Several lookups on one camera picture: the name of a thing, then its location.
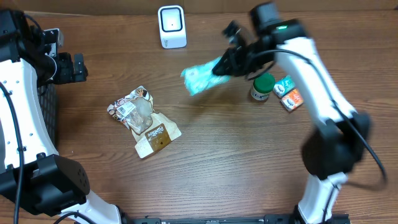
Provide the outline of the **green lid jar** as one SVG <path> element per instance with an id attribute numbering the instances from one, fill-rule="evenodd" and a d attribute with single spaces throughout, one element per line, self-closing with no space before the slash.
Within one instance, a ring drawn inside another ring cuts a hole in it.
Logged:
<path id="1" fill-rule="evenodd" d="M 274 85 L 274 76 L 270 73 L 265 73 L 254 79 L 250 94 L 257 101 L 266 101 L 269 94 L 273 91 Z"/>

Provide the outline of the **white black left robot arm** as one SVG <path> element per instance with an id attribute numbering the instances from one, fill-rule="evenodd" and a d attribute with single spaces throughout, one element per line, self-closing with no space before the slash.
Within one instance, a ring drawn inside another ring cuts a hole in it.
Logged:
<path id="1" fill-rule="evenodd" d="M 116 205 L 90 187 L 83 166 L 60 156 L 55 85 L 83 82 L 82 54 L 59 52 L 59 29 L 43 30 L 29 15 L 1 10 L 1 195 L 25 210 L 77 223 L 127 223 Z"/>

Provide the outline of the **teal tissue pack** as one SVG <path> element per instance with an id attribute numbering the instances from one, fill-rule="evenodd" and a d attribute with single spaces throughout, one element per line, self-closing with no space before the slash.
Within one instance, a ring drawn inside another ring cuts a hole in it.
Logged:
<path id="1" fill-rule="evenodd" d="M 295 83 L 293 82 L 292 77 L 290 75 L 287 75 L 286 77 L 275 83 L 273 91 L 279 98 L 282 98 L 294 88 Z"/>

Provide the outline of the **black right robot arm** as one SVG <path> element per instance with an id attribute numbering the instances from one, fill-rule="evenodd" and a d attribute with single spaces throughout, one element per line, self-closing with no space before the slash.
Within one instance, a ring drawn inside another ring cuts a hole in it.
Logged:
<path id="1" fill-rule="evenodd" d="M 358 113 L 344 98 L 304 25 L 280 18 L 276 5 L 266 2 L 250 12 L 257 37 L 243 36 L 231 22 L 223 34 L 232 43 L 214 66 L 215 75 L 250 77 L 269 62 L 277 64 L 295 83 L 314 123 L 312 135 L 302 146 L 302 160 L 309 173 L 304 195 L 283 223 L 344 223 L 346 215 L 331 210 L 340 187 L 362 158 L 370 118 Z"/>

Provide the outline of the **brown white snack bag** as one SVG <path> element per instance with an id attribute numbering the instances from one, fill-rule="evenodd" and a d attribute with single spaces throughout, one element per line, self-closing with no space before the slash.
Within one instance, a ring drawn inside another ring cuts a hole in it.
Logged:
<path id="1" fill-rule="evenodd" d="M 153 97 L 143 86 L 114 101 L 107 112 L 131 131 L 141 159 L 152 156 L 182 135 L 175 122 L 155 112 Z"/>

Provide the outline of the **teal wipes pouch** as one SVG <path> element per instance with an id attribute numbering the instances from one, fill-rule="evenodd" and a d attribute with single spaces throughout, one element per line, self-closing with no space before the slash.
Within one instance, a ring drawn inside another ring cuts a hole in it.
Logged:
<path id="1" fill-rule="evenodd" d="M 194 96 L 205 90 L 213 88 L 214 86 L 227 83 L 230 76 L 227 75 L 214 75 L 212 69 L 220 61 L 218 57 L 212 61 L 201 65 L 194 65 L 188 67 L 181 72 L 181 77 L 184 78 L 184 85 L 190 96 Z"/>

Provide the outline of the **orange tissue pack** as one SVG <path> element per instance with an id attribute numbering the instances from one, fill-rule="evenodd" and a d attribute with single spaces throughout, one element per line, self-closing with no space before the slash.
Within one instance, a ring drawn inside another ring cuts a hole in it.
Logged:
<path id="1" fill-rule="evenodd" d="M 298 89 L 295 88 L 283 96 L 280 99 L 280 102 L 288 112 L 291 112 L 301 106 L 304 103 L 304 100 Z"/>

